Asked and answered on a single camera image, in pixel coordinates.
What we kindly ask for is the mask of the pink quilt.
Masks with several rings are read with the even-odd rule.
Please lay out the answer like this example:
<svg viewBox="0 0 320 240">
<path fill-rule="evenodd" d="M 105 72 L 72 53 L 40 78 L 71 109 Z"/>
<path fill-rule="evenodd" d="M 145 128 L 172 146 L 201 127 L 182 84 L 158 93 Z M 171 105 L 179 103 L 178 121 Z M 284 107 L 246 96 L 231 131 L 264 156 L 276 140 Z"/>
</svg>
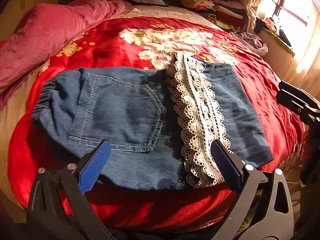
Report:
<svg viewBox="0 0 320 240">
<path fill-rule="evenodd" d="M 122 13 L 123 0 L 74 0 L 68 5 L 41 3 L 1 42 L 1 106 L 37 66 L 104 20 Z"/>
</svg>

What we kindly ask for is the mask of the red floral blanket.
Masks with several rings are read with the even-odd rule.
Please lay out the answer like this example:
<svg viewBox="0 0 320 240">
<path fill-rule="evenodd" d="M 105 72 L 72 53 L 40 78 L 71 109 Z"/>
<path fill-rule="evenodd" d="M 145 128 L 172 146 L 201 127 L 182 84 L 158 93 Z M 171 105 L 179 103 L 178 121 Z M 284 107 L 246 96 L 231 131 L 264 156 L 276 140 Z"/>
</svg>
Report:
<svg viewBox="0 0 320 240">
<path fill-rule="evenodd" d="M 9 144 L 18 202 L 28 204 L 40 167 L 60 169 L 106 139 L 103 182 L 87 194 L 106 226 L 188 232 L 219 222 L 235 194 L 193 156 L 168 84 L 175 55 L 203 63 L 203 76 L 192 75 L 195 93 L 210 82 L 214 101 L 204 117 L 227 148 L 264 171 L 299 156 L 304 125 L 277 103 L 279 78 L 260 56 L 214 27 L 118 18 L 81 33 L 37 76 Z"/>
</svg>

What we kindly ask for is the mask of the cream curtain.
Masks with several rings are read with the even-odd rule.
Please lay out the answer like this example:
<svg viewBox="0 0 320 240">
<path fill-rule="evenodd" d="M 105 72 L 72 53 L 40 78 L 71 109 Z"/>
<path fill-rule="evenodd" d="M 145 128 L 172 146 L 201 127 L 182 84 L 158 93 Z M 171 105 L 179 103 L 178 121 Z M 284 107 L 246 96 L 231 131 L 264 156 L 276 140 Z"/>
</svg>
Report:
<svg viewBox="0 0 320 240">
<path fill-rule="evenodd" d="M 241 0 L 247 30 L 267 43 L 265 61 L 284 81 L 319 98 L 319 0 Z"/>
</svg>

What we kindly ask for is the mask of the blue denim pants with lace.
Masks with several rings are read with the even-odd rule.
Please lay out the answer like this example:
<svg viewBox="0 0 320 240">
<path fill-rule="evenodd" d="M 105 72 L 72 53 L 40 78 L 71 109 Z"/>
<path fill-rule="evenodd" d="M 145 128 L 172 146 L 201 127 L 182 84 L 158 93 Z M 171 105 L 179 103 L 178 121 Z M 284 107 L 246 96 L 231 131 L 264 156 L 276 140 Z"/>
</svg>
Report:
<svg viewBox="0 0 320 240">
<path fill-rule="evenodd" d="M 109 141 L 101 174 L 134 190 L 221 184 L 210 153 L 216 139 L 256 168 L 273 160 L 232 66 L 182 52 L 163 70 L 62 72 L 44 85 L 32 119 L 76 157 Z"/>
</svg>

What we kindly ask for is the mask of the pile of folded clothes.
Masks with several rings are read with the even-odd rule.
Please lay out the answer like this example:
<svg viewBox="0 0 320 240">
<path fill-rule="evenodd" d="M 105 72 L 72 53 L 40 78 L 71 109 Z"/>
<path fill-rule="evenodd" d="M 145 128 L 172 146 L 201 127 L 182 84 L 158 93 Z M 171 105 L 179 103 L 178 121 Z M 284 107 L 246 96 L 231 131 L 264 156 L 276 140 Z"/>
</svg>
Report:
<svg viewBox="0 0 320 240">
<path fill-rule="evenodd" d="M 248 16 L 239 0 L 181 0 L 182 5 L 225 31 L 244 30 Z"/>
</svg>

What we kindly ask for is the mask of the basket with purple clothes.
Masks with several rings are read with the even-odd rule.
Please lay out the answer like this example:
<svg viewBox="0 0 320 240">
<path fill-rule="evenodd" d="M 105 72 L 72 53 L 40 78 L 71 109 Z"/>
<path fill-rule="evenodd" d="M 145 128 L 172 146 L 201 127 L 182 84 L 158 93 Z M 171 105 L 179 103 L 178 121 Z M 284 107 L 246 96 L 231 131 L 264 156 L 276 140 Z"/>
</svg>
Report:
<svg viewBox="0 0 320 240">
<path fill-rule="evenodd" d="M 268 53 L 267 43 L 261 40 L 257 35 L 243 31 L 235 31 L 231 32 L 231 34 L 251 52 L 260 56 L 265 56 Z"/>
</svg>

